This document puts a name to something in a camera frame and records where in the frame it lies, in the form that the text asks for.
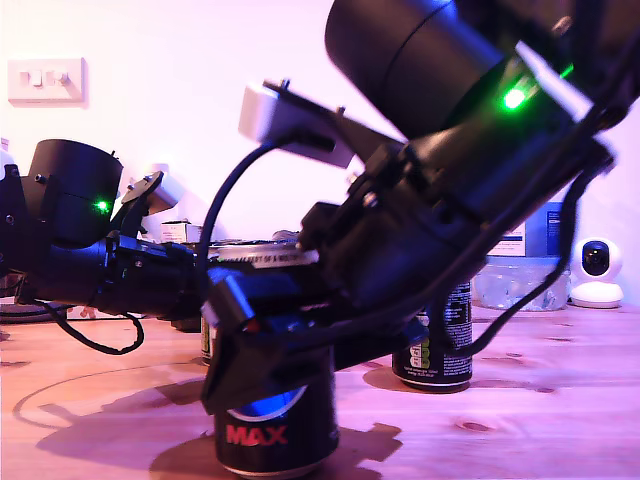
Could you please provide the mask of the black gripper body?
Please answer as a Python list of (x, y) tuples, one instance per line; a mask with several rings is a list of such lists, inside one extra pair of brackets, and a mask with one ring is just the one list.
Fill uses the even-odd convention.
[(200, 313), (195, 252), (181, 244), (119, 239), (119, 308), (166, 320)]
[(299, 247), (318, 260), (278, 272), (275, 300), (355, 317), (417, 294), (478, 234), (471, 197), (483, 168), (462, 150), (376, 149), (342, 203), (317, 202), (303, 217)]

